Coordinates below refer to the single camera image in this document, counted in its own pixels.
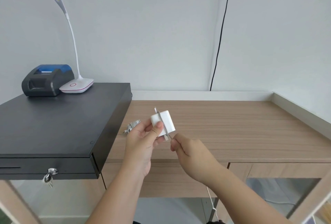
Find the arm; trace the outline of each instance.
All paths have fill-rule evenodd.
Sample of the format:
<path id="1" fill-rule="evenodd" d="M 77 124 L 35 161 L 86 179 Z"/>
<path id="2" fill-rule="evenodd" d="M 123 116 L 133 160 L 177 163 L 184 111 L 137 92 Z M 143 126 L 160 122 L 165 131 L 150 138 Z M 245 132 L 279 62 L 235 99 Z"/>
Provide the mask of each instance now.
<path id="1" fill-rule="evenodd" d="M 152 150 L 164 140 L 156 139 L 162 129 L 162 122 L 152 127 L 147 120 L 130 131 L 121 169 L 86 224 L 132 224 L 144 177 L 151 168 Z"/>
<path id="2" fill-rule="evenodd" d="M 170 149 L 190 177 L 213 190 L 235 224 L 291 223 L 221 166 L 200 140 L 176 134 Z"/>

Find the fingernail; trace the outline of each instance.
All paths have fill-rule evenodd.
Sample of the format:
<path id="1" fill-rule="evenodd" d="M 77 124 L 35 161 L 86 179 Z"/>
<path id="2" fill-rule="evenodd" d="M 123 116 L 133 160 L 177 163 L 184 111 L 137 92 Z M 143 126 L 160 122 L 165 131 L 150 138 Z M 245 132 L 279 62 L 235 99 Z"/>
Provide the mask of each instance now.
<path id="1" fill-rule="evenodd" d="M 162 125 L 163 125 L 163 123 L 162 123 L 161 121 L 159 121 L 159 122 L 156 123 L 156 127 L 157 127 L 157 128 L 161 128 Z"/>

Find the blue printer lid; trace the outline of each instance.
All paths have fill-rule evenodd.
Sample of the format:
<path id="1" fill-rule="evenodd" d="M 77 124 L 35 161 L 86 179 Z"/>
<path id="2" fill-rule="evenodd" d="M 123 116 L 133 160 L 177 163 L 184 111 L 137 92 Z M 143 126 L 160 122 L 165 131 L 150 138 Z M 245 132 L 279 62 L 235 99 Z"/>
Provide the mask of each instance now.
<path id="1" fill-rule="evenodd" d="M 67 64 L 41 64 L 36 67 L 40 72 L 52 72 L 55 69 L 60 69 L 63 73 L 70 71 L 71 67 Z"/>

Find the forearm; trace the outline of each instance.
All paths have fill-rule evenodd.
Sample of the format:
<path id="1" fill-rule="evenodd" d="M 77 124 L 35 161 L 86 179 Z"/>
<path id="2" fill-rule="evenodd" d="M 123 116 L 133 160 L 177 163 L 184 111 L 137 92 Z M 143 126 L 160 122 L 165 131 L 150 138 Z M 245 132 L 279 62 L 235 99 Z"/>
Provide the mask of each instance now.
<path id="1" fill-rule="evenodd" d="M 86 224 L 132 224 L 142 183 L 134 167 L 122 165 Z"/>
<path id="2" fill-rule="evenodd" d="M 228 169 L 217 166 L 208 187 L 222 201 L 235 224 L 291 223 Z"/>

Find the white desk lamp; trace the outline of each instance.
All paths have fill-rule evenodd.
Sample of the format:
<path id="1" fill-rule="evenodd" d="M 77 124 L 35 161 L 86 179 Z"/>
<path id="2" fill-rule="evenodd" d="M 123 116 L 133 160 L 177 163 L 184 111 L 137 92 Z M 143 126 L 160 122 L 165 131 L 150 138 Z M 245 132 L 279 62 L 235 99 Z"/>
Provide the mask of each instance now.
<path id="1" fill-rule="evenodd" d="M 92 86 L 94 80 L 90 79 L 90 78 L 82 78 L 81 74 L 79 73 L 76 42 L 75 42 L 75 37 L 73 35 L 72 27 L 70 24 L 69 15 L 64 7 L 62 0 L 55 0 L 55 1 L 60 6 L 61 10 L 63 11 L 64 15 L 66 16 L 66 19 L 67 19 L 69 27 L 70 27 L 72 40 L 73 40 L 73 47 L 75 48 L 76 64 L 77 64 L 77 71 L 78 71 L 78 78 L 71 80 L 70 82 L 61 86 L 60 90 L 65 93 L 82 93 L 82 92 L 85 92 L 88 88 L 90 88 Z"/>

